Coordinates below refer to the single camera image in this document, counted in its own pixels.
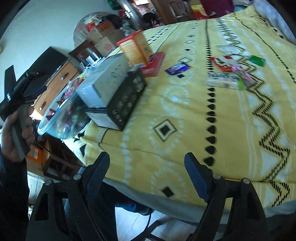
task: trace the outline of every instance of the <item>yellow blanket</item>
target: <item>yellow blanket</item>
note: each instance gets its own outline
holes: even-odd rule
[[[144,34],[154,51],[166,53],[159,75],[146,79],[148,86],[124,131],[90,122],[79,139],[66,140],[77,157],[90,165],[104,150],[111,159],[106,177],[204,206],[184,168],[184,155],[193,152],[225,178],[250,178],[263,207],[295,200],[295,46],[282,40],[252,6]],[[225,44],[243,51],[234,58],[254,79],[248,91],[206,84],[207,72],[219,71],[209,57],[223,55],[215,46]],[[265,66],[249,62],[250,55],[264,58]],[[164,71],[179,61],[188,61],[191,68],[178,76]]]

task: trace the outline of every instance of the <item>cable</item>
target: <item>cable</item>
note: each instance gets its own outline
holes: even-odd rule
[[[58,157],[56,154],[54,154],[54,153],[52,153],[50,150],[46,149],[44,146],[42,146],[41,144],[39,144],[37,141],[34,140],[34,142],[35,142],[37,145],[39,145],[42,149],[48,151],[50,154],[52,154],[52,155]],[[79,164],[77,164],[77,163],[73,163],[73,162],[70,162],[70,163],[71,163],[71,164],[74,164],[74,165],[77,165],[77,166],[79,166],[79,167],[84,167],[84,166],[79,165]]]
[[[148,223],[147,223],[147,225],[146,225],[146,228],[144,229],[144,231],[143,231],[143,232],[145,232],[145,231],[147,230],[147,228],[149,227],[149,224],[150,224],[150,221],[151,221],[151,215],[152,215],[152,213],[151,213],[151,214],[149,214]]]

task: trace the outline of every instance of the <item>tile floor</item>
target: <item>tile floor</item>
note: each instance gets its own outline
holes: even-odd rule
[[[130,241],[140,234],[146,227],[149,218],[149,216],[131,213],[118,207],[115,208],[115,213],[119,241]],[[185,241],[189,234],[196,229],[195,226],[170,218],[158,211],[152,213],[150,224],[159,219],[163,220],[164,224],[157,227],[152,234],[165,241]]]

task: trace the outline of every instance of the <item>sleeve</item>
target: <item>sleeve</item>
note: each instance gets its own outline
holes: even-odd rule
[[[0,240],[26,239],[29,192],[26,160],[13,163],[0,151]]]

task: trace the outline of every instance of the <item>jeans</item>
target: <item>jeans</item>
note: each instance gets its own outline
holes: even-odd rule
[[[133,213],[146,213],[148,207],[137,203],[136,201],[123,195],[114,187],[102,182],[99,192],[96,197],[88,201],[88,211],[92,217],[94,223],[97,224],[102,234],[107,241],[118,241],[116,231],[116,220],[115,220],[115,207],[122,207],[127,211]],[[75,236],[75,240],[81,240],[75,227],[71,221],[72,210],[69,206],[69,202],[66,202],[65,213],[68,224],[72,234]]]

